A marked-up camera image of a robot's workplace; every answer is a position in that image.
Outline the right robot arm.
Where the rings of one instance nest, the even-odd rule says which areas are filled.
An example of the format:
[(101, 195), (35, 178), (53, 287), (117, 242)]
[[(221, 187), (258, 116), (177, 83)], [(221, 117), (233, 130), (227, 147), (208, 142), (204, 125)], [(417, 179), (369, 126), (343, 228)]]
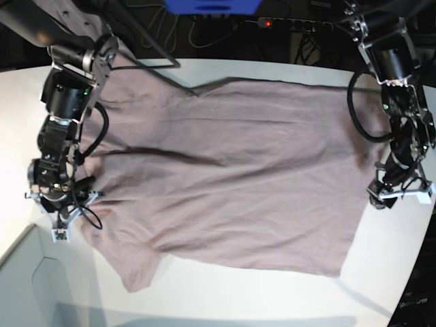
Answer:
[[(52, 59), (41, 94), (48, 112), (37, 137), (41, 156), (29, 165), (25, 196), (50, 220), (54, 241), (70, 240), (70, 224), (91, 213), (88, 205), (103, 195), (91, 189), (94, 177), (77, 181), (76, 171), (108, 131), (108, 115), (99, 96), (119, 41), (112, 32), (97, 40), (74, 35), (33, 1), (2, 1), (1, 23), (34, 46), (46, 48)], [(92, 109), (101, 114), (103, 127), (81, 153), (82, 124)]]

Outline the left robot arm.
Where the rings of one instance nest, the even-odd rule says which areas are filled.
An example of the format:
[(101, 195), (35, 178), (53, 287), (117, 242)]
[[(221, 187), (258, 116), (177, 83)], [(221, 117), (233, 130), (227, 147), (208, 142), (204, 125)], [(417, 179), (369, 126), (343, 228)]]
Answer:
[[(435, 184), (428, 180), (422, 161), (435, 148), (435, 123), (427, 106), (422, 79), (424, 67), (407, 28), (407, 21), (430, 7), (432, 1), (346, 1), (346, 22), (365, 66), (354, 73), (347, 88), (347, 106), (357, 132), (372, 143), (387, 142), (390, 153), (375, 164), (375, 178), (367, 187), (376, 209), (392, 208), (399, 198), (417, 197), (431, 203)], [(367, 132), (353, 103), (357, 79), (365, 73), (381, 87), (382, 109), (390, 131)]]

